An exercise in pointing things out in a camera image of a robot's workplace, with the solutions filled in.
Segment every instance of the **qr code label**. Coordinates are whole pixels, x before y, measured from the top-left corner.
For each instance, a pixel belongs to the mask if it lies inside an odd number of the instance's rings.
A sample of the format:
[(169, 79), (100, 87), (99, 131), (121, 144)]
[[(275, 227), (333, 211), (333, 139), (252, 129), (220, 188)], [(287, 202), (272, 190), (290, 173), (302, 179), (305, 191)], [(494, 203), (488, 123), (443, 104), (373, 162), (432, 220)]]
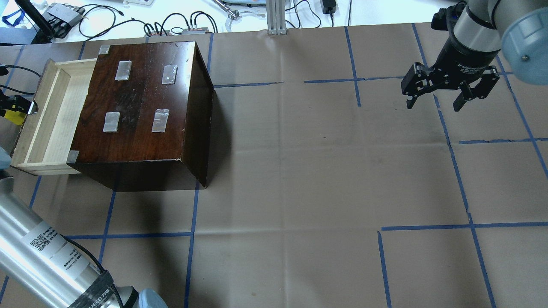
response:
[(44, 248), (50, 244), (50, 241), (46, 239), (43, 235), (38, 235), (32, 242), (31, 245), (38, 249), (38, 251), (44, 250)]

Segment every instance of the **power adapter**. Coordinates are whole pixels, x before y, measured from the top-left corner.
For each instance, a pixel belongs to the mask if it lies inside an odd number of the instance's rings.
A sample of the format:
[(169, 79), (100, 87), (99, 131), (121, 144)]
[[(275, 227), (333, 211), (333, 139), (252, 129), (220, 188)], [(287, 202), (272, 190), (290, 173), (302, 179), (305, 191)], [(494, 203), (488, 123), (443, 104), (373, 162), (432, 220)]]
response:
[(326, 15), (333, 14), (337, 11), (336, 0), (322, 0), (322, 12)]

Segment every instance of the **dark wooden box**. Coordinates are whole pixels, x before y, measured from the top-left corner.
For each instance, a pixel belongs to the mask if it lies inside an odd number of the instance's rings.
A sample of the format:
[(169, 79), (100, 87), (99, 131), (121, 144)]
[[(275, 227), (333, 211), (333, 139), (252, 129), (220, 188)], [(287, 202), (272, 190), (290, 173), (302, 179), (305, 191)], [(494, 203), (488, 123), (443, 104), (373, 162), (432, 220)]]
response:
[[(131, 61), (127, 80), (121, 61)], [(165, 66), (177, 66), (174, 84), (164, 84)], [(102, 47), (67, 164), (116, 191), (205, 187), (212, 99), (196, 42)], [(152, 131), (157, 110), (169, 110), (165, 132)], [(109, 132), (113, 112), (118, 127)]]

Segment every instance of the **label sticker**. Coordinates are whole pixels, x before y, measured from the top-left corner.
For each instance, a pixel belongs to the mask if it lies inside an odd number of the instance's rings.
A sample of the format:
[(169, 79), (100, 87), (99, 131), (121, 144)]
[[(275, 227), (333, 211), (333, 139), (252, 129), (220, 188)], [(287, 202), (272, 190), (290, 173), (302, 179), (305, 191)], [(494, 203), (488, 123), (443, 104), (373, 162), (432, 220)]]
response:
[(88, 259), (45, 221), (23, 236), (21, 241), (30, 245), (34, 253), (49, 259), (71, 279), (76, 279), (90, 264)]
[(52, 257), (52, 262), (71, 279), (76, 279), (89, 265), (88, 259), (67, 243)]
[(21, 241), (32, 246), (35, 252), (46, 259), (51, 258), (66, 243), (65, 239), (45, 221), (34, 227)]

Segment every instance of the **white desk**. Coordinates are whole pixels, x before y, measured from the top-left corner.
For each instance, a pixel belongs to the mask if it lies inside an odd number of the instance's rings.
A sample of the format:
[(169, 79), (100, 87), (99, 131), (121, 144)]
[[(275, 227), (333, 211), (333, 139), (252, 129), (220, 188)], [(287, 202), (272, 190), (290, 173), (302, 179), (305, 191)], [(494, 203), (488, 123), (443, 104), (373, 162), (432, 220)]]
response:
[[(329, 15), (322, 14), (322, 7), (319, 0), (310, 0), (312, 9), (322, 19), (321, 27), (330, 27), (331, 20)], [(350, 0), (338, 0), (337, 11), (334, 14), (335, 26), (346, 26), (348, 21)], [(456, 1), (450, 0), (353, 0), (352, 3), (352, 19), (351, 25), (380, 25), (380, 24), (399, 24), (407, 22), (428, 22), (432, 19), (432, 15), (439, 8), (447, 7), (454, 4)], [(153, 5), (139, 5), (131, 3), (125, 8), (122, 1), (117, 0), (64, 0), (63, 3), (71, 5), (84, 4), (104, 4), (113, 6), (122, 12), (124, 16), (117, 16), (117, 23), (131, 18), (139, 19), (144, 22), (153, 24), (155, 21), (162, 22), (170, 13), (182, 13), (187, 18), (194, 11), (201, 10), (210, 14), (216, 21), (219, 32), (228, 32), (225, 27), (226, 14), (217, 7), (211, 0), (156, 0)], [(233, 32), (257, 31), (266, 29), (266, 19), (260, 18), (255, 14), (266, 14), (264, 6), (248, 8), (241, 5), (233, 5), (233, 9), (242, 12), (242, 18), (232, 23), (231, 30)], [(13, 0), (4, 10), (3, 16), (8, 15), (17, 10)], [(306, 3), (298, 6), (299, 17), (303, 27), (313, 28), (318, 25), (318, 20), (313, 16)], [(107, 10), (95, 10), (89, 14), (89, 20), (82, 24), (82, 31), (87, 35), (94, 35), (103, 29), (107, 28), (112, 23), (112, 13)], [(291, 10), (286, 14), (286, 19), (297, 23), (295, 11)], [(199, 26), (207, 26), (211, 29), (211, 25), (207, 18), (201, 16), (198, 19)], [(29, 23), (22, 26), (31, 27)], [(166, 23), (166, 28), (177, 26), (185, 26), (183, 19), (179, 16), (174, 16)], [(142, 24), (138, 22), (130, 22), (120, 27), (114, 28), (109, 33), (98, 39), (114, 39), (114, 38), (130, 38), (141, 37), (144, 35)], [(55, 42), (75, 42), (83, 41), (85, 37), (80, 35), (77, 29), (71, 30), (68, 36), (64, 39), (55, 39)]]

